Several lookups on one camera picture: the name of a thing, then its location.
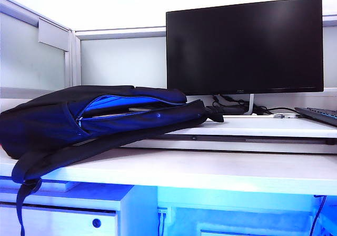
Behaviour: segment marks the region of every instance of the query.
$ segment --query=keyboard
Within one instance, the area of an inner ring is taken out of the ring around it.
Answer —
[[[295,110],[304,116],[322,121],[326,124],[337,126],[337,111],[316,109],[316,108],[295,108]]]

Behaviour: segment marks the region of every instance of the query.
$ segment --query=computer monitor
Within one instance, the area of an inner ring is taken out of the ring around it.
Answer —
[[[166,51],[186,95],[323,91],[322,0],[167,12]]]

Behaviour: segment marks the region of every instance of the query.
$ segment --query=blue lining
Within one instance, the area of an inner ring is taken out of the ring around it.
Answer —
[[[115,96],[115,95],[103,95],[103,96],[96,98],[94,101],[92,101],[86,107],[84,112],[95,110],[95,109],[102,109],[106,107],[145,104],[145,103],[154,103],[154,102],[164,102],[170,105],[182,105],[182,103],[170,103],[164,100],[155,99],[155,98],[147,97],[147,96],[124,97],[124,96]]]

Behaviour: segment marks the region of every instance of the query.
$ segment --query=backpack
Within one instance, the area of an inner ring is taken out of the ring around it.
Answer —
[[[40,96],[0,114],[0,144],[17,159],[16,209],[55,169],[112,148],[193,127],[207,119],[202,101],[178,90],[133,86],[75,86]]]

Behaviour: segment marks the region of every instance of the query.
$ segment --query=drawer cabinet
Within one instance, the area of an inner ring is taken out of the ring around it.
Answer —
[[[22,210],[27,236],[117,236],[115,212],[88,212],[24,207]],[[20,235],[16,207],[1,204],[0,235]]]
[[[1,236],[20,235],[18,187],[0,176]],[[26,236],[156,236],[157,187],[44,181],[25,199],[23,222]]]

